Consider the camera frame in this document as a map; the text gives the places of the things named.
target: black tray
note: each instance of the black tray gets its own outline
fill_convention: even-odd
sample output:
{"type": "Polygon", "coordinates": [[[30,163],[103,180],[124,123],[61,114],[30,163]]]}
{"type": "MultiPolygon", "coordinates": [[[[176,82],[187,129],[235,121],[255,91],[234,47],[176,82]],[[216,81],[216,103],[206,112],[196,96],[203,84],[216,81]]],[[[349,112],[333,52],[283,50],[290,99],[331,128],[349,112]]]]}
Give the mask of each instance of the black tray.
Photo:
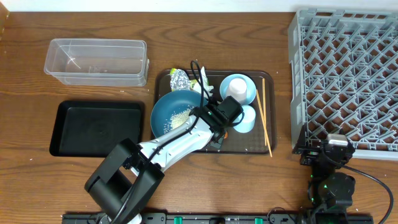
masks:
{"type": "MultiPolygon", "coordinates": [[[[187,72],[191,80],[195,79],[191,72],[187,72]]],[[[266,81],[266,111],[267,111],[267,132],[271,150],[273,151],[277,144],[276,125],[275,125],[275,96],[274,81],[271,76],[262,71],[211,71],[206,70],[209,84],[214,86],[213,96],[222,101],[219,87],[225,77],[232,74],[244,74],[250,77],[257,86],[260,100],[262,102],[262,79],[266,81]]],[[[162,96],[171,92],[170,88],[170,70],[165,70],[156,78],[155,99],[156,103],[162,96]]],[[[239,133],[233,128],[228,129],[228,138],[223,141],[221,148],[207,146],[201,150],[195,151],[200,153],[225,153],[225,154],[268,154],[268,147],[264,144],[264,129],[257,99],[250,104],[256,110],[256,123],[253,130],[249,133],[239,133]]]]}
{"type": "Polygon", "coordinates": [[[50,153],[106,157],[126,138],[139,143],[142,110],[138,103],[64,101],[58,107],[50,153]]]}

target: tray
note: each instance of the tray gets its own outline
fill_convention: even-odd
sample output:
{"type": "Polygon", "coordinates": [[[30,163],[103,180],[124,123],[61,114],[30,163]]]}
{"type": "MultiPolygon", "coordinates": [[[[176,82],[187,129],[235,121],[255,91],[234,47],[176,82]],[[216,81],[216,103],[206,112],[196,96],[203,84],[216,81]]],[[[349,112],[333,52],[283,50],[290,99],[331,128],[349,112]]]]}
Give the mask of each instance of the tray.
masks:
{"type": "Polygon", "coordinates": [[[126,138],[139,143],[142,109],[138,103],[64,101],[58,107],[50,153],[106,157],[126,138]]]}
{"type": "MultiPolygon", "coordinates": [[[[156,103],[159,98],[171,92],[170,89],[170,70],[165,70],[156,78],[155,99],[156,103]]],[[[191,80],[195,79],[191,72],[187,72],[191,80]]],[[[262,79],[266,81],[266,108],[267,108],[267,131],[271,150],[275,149],[277,144],[276,125],[275,125],[275,98],[274,98],[274,81],[271,76],[262,71],[211,71],[206,70],[206,75],[210,85],[214,86],[213,96],[222,101],[219,87],[221,82],[228,75],[240,73],[249,76],[256,84],[260,96],[262,96],[262,79]]],[[[253,130],[249,133],[239,133],[233,128],[228,129],[228,138],[224,139],[220,148],[207,146],[201,150],[195,151],[199,153],[223,153],[223,154],[268,154],[268,148],[264,144],[264,130],[257,100],[250,104],[256,110],[256,123],[253,130]]]]}
{"type": "Polygon", "coordinates": [[[398,160],[398,13],[302,9],[289,26],[292,146],[342,130],[353,157],[398,160]]]}

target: bowl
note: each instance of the bowl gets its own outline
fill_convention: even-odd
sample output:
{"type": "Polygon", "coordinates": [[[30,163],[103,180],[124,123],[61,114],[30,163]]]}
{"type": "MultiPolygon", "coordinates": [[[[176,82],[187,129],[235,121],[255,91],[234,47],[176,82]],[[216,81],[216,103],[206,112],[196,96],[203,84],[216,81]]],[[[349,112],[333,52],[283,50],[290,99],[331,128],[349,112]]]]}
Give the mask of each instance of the bowl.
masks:
{"type": "Polygon", "coordinates": [[[160,98],[150,115],[150,127],[155,138],[171,131],[170,122],[174,114],[200,106],[200,94],[190,90],[176,90],[160,98]]]}
{"type": "Polygon", "coordinates": [[[235,78],[242,78],[246,82],[246,85],[248,86],[246,100],[244,100],[241,104],[249,105],[256,97],[256,84],[254,84],[253,80],[251,80],[248,76],[243,74],[232,74],[224,78],[220,85],[220,95],[222,99],[224,100],[226,98],[226,90],[229,86],[229,83],[235,78]]]}

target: silver foil wrapper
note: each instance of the silver foil wrapper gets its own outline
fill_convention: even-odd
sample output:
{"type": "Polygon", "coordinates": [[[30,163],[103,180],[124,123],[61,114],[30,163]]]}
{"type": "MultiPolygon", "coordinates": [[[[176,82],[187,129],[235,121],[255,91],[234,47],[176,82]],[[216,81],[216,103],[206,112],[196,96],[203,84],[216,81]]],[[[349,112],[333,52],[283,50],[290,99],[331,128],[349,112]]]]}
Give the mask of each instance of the silver foil wrapper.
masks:
{"type": "Polygon", "coordinates": [[[190,80],[188,75],[181,69],[173,68],[170,71],[170,87],[175,90],[190,90],[190,80]]]}

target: wooden table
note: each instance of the wooden table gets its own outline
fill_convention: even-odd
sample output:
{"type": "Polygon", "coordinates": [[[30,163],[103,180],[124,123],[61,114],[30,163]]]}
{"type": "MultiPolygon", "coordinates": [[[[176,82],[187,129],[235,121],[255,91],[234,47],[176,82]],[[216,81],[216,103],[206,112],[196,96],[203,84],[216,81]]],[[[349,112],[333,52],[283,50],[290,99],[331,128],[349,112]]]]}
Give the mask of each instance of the wooden table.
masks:
{"type": "MultiPolygon", "coordinates": [[[[61,223],[67,212],[97,212],[83,185],[102,159],[52,157],[49,143],[64,100],[141,100],[143,141],[157,74],[198,59],[208,69],[263,70],[274,79],[278,145],[274,157],[190,155],[176,163],[148,203],[180,213],[267,213],[308,207],[310,168],[290,142],[292,75],[287,28],[293,13],[21,13],[12,12],[0,42],[0,222],[61,223]],[[54,38],[145,40],[150,67],[144,87],[67,86],[43,72],[54,38]]],[[[352,159],[398,193],[398,163],[352,159]]],[[[378,222],[386,191],[356,178],[353,213],[378,222]]],[[[398,222],[398,209],[388,223],[398,222]]]]}

